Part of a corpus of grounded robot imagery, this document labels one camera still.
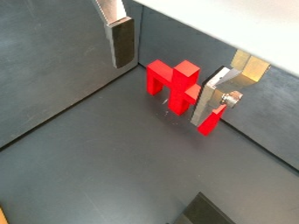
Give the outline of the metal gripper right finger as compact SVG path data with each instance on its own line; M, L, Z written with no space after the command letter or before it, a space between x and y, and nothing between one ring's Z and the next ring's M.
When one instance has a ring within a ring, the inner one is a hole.
M212 110L224 105L234 108L243 94L240 89L259 82L270 64L250 53L236 50L231 68L222 67L206 80L191 117L191 123L203 124Z

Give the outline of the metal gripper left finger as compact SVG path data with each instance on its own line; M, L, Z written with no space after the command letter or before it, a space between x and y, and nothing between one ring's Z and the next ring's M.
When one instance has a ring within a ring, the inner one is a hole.
M135 20L127 15L123 0L92 0L102 17L115 68L135 57Z

